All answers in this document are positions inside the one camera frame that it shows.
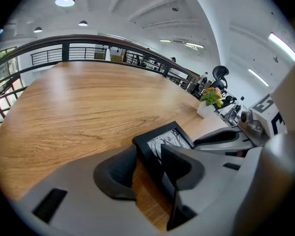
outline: black frame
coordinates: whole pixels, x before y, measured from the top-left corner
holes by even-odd
[[[164,168],[159,163],[157,157],[154,155],[153,151],[148,146],[148,141],[172,130],[176,131],[185,139],[185,141],[190,145],[190,148],[194,147],[194,143],[185,131],[178,125],[177,122],[173,121],[164,126],[151,130],[142,135],[136,136],[132,139],[132,143],[137,147],[138,155],[148,171],[149,175],[152,177],[157,187],[164,193],[166,198],[173,204],[175,197],[173,193],[170,193],[163,185],[162,178],[164,175]]]

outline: desk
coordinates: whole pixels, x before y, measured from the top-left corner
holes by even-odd
[[[159,65],[152,64],[148,61],[144,61],[143,63],[146,64],[148,68],[153,70],[157,70],[159,68]]]
[[[162,75],[134,67],[73,61],[55,65],[19,97],[0,128],[0,187],[12,199],[59,166],[176,121],[194,140],[225,123],[202,119],[199,102]],[[161,231],[171,205],[138,161],[137,206]]]

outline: window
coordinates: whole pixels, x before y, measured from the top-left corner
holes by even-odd
[[[9,48],[6,50],[3,50],[0,52],[0,59],[4,57],[7,53],[13,51],[16,47]],[[18,65],[18,60],[17,58],[13,58],[5,62],[4,64],[0,65],[0,80],[3,78],[9,76],[10,74],[13,74],[15,72],[19,71],[19,65]]]
[[[2,57],[4,57],[7,53],[13,51],[14,49],[15,49],[15,47],[1,51],[0,52],[0,59]],[[5,77],[7,77],[13,73],[16,73],[18,71],[19,71],[19,66],[18,66],[17,58],[13,58],[13,59],[8,60],[7,62],[0,65],[0,81],[2,79],[5,79]],[[4,95],[6,93],[11,93],[12,91],[23,87],[20,76],[18,76],[17,80],[16,80],[16,78],[17,78],[17,75],[14,78],[8,78],[8,79],[0,82],[0,96]],[[16,102],[18,96],[21,93],[22,92],[14,93],[14,94],[8,95],[8,96],[0,99],[0,111],[3,110],[4,115],[6,115],[8,113],[9,108]]]

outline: chair backrest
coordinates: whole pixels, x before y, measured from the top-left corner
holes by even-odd
[[[222,81],[217,80],[211,84],[210,88],[219,88],[219,89],[223,90],[225,88],[225,85]]]
[[[230,73],[229,70],[223,65],[216,66],[212,71],[212,74],[215,80],[220,80],[224,78],[224,76],[228,75],[229,73]]]

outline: white flower pot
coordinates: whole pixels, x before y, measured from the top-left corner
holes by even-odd
[[[208,118],[215,115],[214,111],[215,108],[212,105],[207,106],[206,101],[203,101],[200,102],[198,106],[197,114],[200,115],[202,118]]]

